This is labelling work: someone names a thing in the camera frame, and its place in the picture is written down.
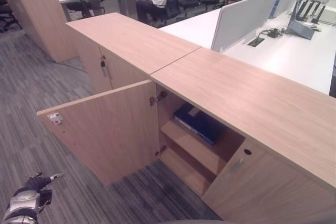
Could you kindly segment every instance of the white partition panel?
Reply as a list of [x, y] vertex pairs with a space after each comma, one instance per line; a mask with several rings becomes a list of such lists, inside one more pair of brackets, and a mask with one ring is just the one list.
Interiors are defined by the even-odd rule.
[[267, 21], [276, 0], [242, 0], [222, 7], [211, 49], [222, 52]]

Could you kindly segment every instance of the keyhole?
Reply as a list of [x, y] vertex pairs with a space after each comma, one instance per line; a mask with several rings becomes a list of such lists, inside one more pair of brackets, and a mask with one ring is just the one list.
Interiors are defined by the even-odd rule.
[[248, 149], [245, 149], [244, 152], [245, 152], [246, 155], [251, 155], [252, 154], [252, 152]]

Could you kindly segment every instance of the dark pants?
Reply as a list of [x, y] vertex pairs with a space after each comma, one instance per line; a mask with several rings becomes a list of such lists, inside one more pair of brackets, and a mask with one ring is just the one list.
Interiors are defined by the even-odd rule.
[[148, 0], [138, 0], [136, 2], [136, 11], [138, 13], [138, 20], [145, 24], [148, 24], [147, 14], [154, 17], [165, 14], [165, 8], [159, 8], [152, 1]]

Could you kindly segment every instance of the mesh chair back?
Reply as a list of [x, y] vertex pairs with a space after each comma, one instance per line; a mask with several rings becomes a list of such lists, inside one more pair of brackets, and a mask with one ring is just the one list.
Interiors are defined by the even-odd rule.
[[176, 17], [178, 14], [180, 14], [179, 0], [167, 0], [166, 12], [169, 18]]
[[86, 2], [84, 0], [79, 0], [81, 6], [82, 6], [82, 15], [83, 15], [83, 18], [89, 18], [89, 17], [92, 17], [90, 11], [89, 11], [89, 8], [86, 4]]

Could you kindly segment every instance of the cabinet door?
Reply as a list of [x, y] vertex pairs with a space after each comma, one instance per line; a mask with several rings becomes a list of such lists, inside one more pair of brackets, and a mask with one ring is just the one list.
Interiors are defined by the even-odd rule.
[[148, 76], [136, 69], [117, 55], [100, 47], [101, 54], [105, 57], [108, 75], [112, 88], [117, 89], [132, 83], [148, 79]]
[[334, 190], [316, 184], [249, 140], [203, 200], [224, 220], [241, 224], [329, 223], [336, 218]]
[[[150, 80], [37, 113], [39, 119], [105, 184], [156, 159], [159, 150], [156, 86]], [[48, 115], [59, 113], [62, 124]]]
[[111, 90], [109, 75], [101, 68], [102, 58], [98, 45], [77, 31], [69, 30], [69, 32], [96, 93]]

